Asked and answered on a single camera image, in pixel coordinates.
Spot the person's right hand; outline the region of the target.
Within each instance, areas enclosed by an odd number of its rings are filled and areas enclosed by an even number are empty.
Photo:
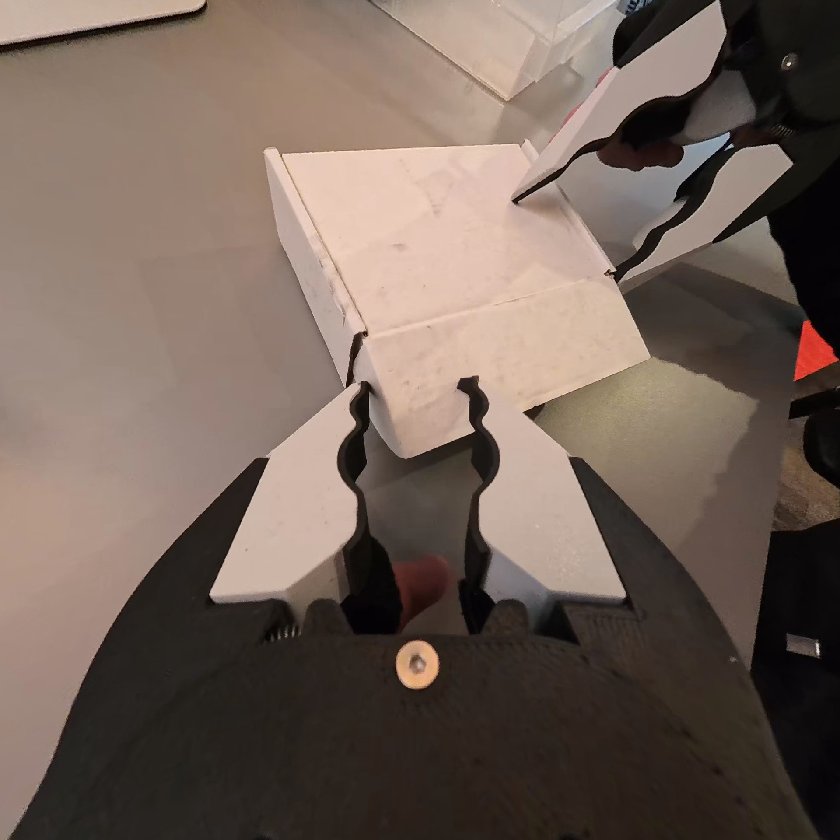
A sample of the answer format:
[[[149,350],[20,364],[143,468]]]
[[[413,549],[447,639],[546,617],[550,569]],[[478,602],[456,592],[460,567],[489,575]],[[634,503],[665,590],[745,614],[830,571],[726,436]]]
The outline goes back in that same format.
[[[596,156],[601,163],[614,169],[640,172],[655,167],[676,167],[685,156],[685,148],[670,140],[661,140],[636,149],[620,138],[614,138],[598,150]]]

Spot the clear plastic container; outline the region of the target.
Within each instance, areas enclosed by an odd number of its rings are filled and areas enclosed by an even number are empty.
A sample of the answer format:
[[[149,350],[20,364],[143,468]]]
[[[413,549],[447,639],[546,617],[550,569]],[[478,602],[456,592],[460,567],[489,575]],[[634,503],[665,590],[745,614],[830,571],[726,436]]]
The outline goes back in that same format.
[[[504,101],[617,24],[617,1],[373,1]]]

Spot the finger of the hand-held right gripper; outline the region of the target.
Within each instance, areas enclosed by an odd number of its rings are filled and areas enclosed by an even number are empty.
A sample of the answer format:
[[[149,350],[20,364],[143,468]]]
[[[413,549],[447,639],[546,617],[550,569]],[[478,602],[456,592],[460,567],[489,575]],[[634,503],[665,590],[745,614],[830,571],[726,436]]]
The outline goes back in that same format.
[[[722,148],[689,179],[682,197],[633,238],[614,269],[617,284],[642,284],[720,239],[793,165],[777,143]]]
[[[701,86],[726,33],[720,4],[708,3],[624,66],[610,69],[531,164],[511,200],[519,203],[556,181],[581,155],[603,148],[639,109]]]

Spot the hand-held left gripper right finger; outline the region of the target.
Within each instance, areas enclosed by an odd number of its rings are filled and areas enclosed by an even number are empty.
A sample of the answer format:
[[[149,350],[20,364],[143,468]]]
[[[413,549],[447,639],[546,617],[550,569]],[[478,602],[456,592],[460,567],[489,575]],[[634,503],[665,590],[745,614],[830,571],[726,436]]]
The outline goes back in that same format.
[[[465,576],[458,597],[479,634],[499,602],[519,602],[549,631],[557,605],[619,606],[627,594],[566,450],[478,376],[458,390],[474,430]]]

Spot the white cardboard box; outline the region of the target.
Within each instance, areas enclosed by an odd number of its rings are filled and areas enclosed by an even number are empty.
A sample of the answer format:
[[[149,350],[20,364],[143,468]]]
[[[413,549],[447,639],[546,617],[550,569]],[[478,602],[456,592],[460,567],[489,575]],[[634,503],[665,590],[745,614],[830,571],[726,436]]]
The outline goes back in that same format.
[[[276,229],[346,385],[411,459],[471,433],[459,381],[520,411],[649,359],[602,247],[558,187],[510,195],[530,145],[264,152]]]

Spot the person's dark clothing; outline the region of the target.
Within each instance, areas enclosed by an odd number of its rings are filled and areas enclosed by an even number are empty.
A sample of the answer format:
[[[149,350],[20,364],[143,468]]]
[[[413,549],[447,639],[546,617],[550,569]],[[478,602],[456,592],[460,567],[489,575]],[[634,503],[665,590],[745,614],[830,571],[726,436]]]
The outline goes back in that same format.
[[[752,680],[821,838],[839,838],[839,523],[771,535]]]

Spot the red object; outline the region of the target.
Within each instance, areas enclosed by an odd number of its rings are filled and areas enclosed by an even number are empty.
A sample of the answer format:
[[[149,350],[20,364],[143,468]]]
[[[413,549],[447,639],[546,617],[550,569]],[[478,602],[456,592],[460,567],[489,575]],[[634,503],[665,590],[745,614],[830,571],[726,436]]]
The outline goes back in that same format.
[[[813,328],[811,321],[805,320],[801,326],[794,382],[799,382],[836,362],[838,358],[831,347]]]

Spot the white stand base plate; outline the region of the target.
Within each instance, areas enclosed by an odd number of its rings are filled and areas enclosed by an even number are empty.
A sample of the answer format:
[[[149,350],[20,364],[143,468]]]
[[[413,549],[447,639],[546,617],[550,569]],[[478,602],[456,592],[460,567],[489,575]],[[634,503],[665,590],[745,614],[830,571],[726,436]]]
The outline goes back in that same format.
[[[2,1],[1,47],[199,13],[206,1]]]

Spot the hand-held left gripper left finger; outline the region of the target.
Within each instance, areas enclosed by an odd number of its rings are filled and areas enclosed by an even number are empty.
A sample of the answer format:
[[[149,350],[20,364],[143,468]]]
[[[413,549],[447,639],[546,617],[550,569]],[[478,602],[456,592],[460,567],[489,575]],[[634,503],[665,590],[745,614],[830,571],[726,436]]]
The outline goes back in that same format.
[[[357,485],[369,396],[366,383],[348,386],[268,454],[211,588],[215,604],[278,600],[303,618],[314,601],[362,594],[372,568]]]

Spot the person's right forearm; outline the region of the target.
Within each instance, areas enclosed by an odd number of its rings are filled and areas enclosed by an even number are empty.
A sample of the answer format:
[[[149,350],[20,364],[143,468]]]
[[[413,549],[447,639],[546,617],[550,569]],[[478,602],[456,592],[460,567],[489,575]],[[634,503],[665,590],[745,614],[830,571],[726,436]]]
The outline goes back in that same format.
[[[792,206],[768,216],[796,298],[814,330],[839,355],[837,222]]]

